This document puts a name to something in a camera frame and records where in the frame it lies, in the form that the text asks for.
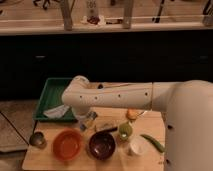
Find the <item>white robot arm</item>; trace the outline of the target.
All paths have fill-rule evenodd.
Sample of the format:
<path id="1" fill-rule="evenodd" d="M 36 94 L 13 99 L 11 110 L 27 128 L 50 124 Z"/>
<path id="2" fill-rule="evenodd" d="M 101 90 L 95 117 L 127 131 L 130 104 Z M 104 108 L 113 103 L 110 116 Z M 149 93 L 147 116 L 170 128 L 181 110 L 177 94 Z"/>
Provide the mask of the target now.
<path id="1" fill-rule="evenodd" d="M 213 171 L 213 83 L 126 83 L 93 88 L 76 76 L 62 94 L 77 118 L 92 107 L 153 110 L 166 115 L 164 171 Z"/>

